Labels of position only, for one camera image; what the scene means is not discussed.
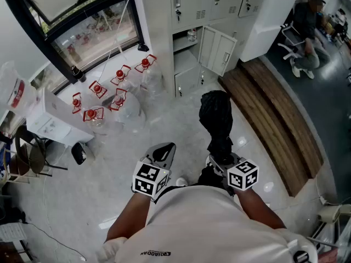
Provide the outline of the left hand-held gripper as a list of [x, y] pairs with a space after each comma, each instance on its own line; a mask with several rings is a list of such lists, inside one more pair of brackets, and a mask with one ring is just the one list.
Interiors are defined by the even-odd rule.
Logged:
[[167, 187], [176, 145], [164, 142], [151, 146], [148, 154], [135, 166], [132, 177], [132, 192], [141, 193], [154, 202]]

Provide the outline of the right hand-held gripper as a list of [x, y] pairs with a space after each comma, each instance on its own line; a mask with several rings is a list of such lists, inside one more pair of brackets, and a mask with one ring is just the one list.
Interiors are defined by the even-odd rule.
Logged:
[[259, 166], [250, 159], [241, 158], [235, 153], [230, 154], [230, 164], [224, 165], [214, 160], [212, 155], [208, 156], [209, 163], [218, 175], [223, 175], [224, 188], [232, 196], [234, 190], [244, 192], [252, 188], [259, 178]]

